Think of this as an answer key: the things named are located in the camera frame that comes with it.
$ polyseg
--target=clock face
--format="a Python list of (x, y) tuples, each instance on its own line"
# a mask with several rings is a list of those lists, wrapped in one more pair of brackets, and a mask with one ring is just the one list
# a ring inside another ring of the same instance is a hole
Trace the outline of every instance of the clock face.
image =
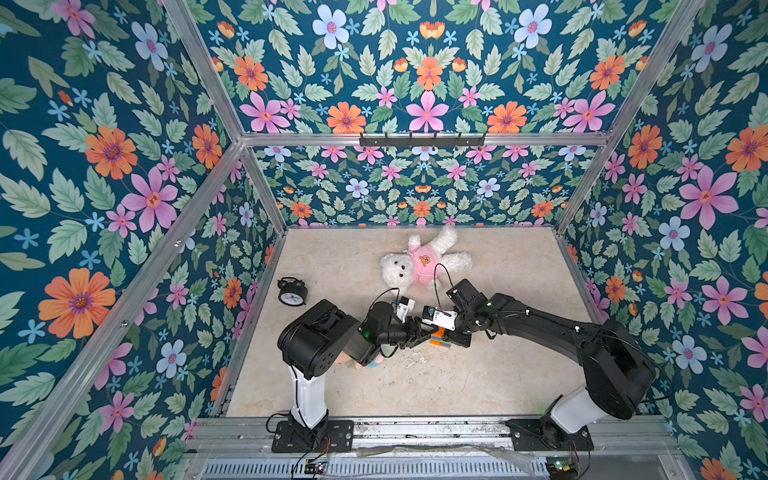
[(285, 303), (286, 305), (291, 306), (299, 306), (304, 303), (304, 299), (302, 299), (300, 296), (296, 295), (295, 293), (281, 293), (280, 294), (280, 301)]

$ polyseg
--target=white teddy bear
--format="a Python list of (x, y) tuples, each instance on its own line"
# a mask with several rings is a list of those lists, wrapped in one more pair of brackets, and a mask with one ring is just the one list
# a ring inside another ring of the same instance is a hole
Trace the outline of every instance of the white teddy bear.
[[(440, 263), (448, 269), (449, 273), (472, 268), (472, 257), (469, 253), (449, 253), (458, 234), (456, 229), (446, 225), (434, 240), (422, 245), (419, 235), (412, 235), (408, 239), (408, 250), (404, 253), (390, 253), (382, 258), (382, 277), (390, 288), (400, 288), (400, 294), (404, 294), (413, 283), (421, 283), (432, 288), (432, 283), (442, 288), (440, 280), (435, 278), (435, 266)], [(437, 269), (437, 275), (442, 275), (445, 270)]]

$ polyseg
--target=beige floor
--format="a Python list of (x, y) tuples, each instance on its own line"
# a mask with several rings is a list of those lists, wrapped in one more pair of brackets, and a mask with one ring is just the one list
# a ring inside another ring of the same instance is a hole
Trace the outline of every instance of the beige floor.
[[(360, 320), (386, 289), (379, 275), (384, 253), (406, 248), (418, 232), (434, 229), (291, 230), (276, 279), (296, 276), (307, 283), (308, 304), (326, 298)], [(462, 228), (450, 252), (467, 251), (475, 266), (452, 275), (468, 278), (491, 296), (507, 293), (535, 308), (589, 321), (557, 242), (548, 228)], [(292, 405), (290, 374), (277, 337), (308, 306), (288, 307), (270, 287), (227, 416), (267, 416)], [(435, 304), (434, 291), (412, 286), (415, 312)], [(441, 292), (443, 306), (451, 305)], [(326, 403), (332, 415), (507, 415), (537, 414), (557, 395), (584, 382), (581, 367), (533, 342), (476, 333), (472, 346), (444, 349), (423, 343), (397, 352), (376, 368), (351, 363), (327, 373)]]

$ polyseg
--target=pink shirt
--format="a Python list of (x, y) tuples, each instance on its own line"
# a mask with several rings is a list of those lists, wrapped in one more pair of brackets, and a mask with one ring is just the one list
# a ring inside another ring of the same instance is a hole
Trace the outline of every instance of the pink shirt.
[(429, 245), (408, 247), (408, 255), (413, 262), (413, 281), (429, 285), (435, 279), (435, 265), (440, 263), (440, 257)]

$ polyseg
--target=alarm clock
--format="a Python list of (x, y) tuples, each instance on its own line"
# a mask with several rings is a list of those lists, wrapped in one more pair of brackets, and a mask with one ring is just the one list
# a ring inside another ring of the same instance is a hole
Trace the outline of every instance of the alarm clock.
[(284, 276), (277, 280), (277, 288), (280, 289), (278, 299), (283, 305), (302, 306), (306, 303), (307, 289), (303, 280), (294, 276)]

